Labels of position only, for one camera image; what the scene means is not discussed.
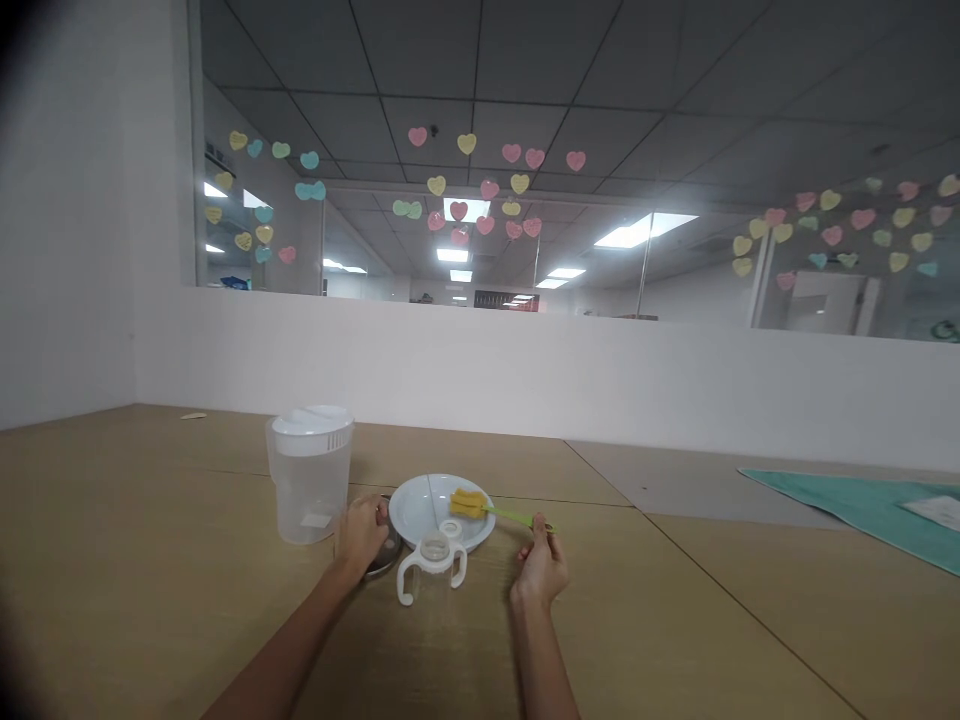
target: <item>white plate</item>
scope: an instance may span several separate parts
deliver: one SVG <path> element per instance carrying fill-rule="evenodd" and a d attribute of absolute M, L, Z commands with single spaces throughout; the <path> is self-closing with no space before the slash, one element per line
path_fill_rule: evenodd
<path fill-rule="evenodd" d="M 494 507 L 483 488 L 456 475 L 420 475 L 394 491 L 390 498 L 390 520 L 411 549 L 417 546 L 420 538 L 431 530 L 438 530 L 440 523 L 450 518 L 463 526 L 462 542 L 467 552 L 472 552 L 493 532 L 497 519 L 492 513 L 477 520 L 450 513 L 450 496 L 457 488 L 468 492 L 479 490 L 486 496 L 487 505 Z"/>

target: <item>person's right hand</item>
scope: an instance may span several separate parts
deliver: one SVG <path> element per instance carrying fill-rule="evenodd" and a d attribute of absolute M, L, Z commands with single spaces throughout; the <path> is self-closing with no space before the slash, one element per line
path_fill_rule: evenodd
<path fill-rule="evenodd" d="M 537 513 L 533 518 L 533 542 L 517 553 L 520 576 L 510 590 L 510 598 L 515 602 L 535 602 L 549 608 L 570 582 L 560 538 L 548 533 L 546 526 L 546 518 Z"/>

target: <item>ceiling light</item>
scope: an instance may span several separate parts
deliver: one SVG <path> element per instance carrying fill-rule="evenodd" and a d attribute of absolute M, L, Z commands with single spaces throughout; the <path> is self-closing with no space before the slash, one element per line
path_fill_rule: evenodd
<path fill-rule="evenodd" d="M 466 250 L 451 250 L 450 248 L 437 248 L 437 259 L 446 262 L 466 262 L 470 253 Z"/>
<path fill-rule="evenodd" d="M 220 192 L 220 190 L 215 188 L 210 183 L 203 184 L 203 194 L 206 195 L 207 197 L 226 197 L 227 196 L 225 192 Z"/>
<path fill-rule="evenodd" d="M 578 275 L 583 275 L 585 272 L 586 270 L 576 270 L 575 268 L 557 268 L 548 277 L 562 277 L 570 280 Z"/>
<path fill-rule="evenodd" d="M 465 202 L 467 204 L 467 214 L 463 216 L 463 220 L 458 221 L 450 214 L 450 206 L 455 202 Z M 443 199 L 443 218 L 450 222 L 476 222 L 478 217 L 481 215 L 486 217 L 488 212 L 490 212 L 490 202 L 488 200 Z"/>
<path fill-rule="evenodd" d="M 677 215 L 674 213 L 652 213 L 651 215 L 637 220 L 633 225 L 617 228 L 597 240 L 594 245 L 616 248 L 636 247 L 650 238 L 660 237 L 664 233 L 700 217 L 699 215 Z"/>

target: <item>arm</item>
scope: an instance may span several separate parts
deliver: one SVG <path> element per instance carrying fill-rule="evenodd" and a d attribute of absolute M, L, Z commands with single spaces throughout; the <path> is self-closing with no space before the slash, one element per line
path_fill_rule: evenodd
<path fill-rule="evenodd" d="M 387 504 L 355 500 L 340 518 L 336 558 L 293 615 L 207 710 L 203 720 L 285 720 L 347 597 L 387 539 Z"/>
<path fill-rule="evenodd" d="M 569 582 L 567 561 L 546 520 L 534 518 L 533 543 L 517 555 L 520 577 L 510 590 L 510 616 L 529 720 L 579 720 L 550 605 Z"/>

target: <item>teal mat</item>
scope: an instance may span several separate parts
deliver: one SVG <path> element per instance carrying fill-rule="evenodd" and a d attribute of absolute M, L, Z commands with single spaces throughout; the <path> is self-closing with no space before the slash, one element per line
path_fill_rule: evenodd
<path fill-rule="evenodd" d="M 901 503 L 940 495 L 960 500 L 960 486 L 742 468 L 740 472 L 805 505 L 826 510 L 878 540 L 960 575 L 960 532 L 900 507 Z"/>

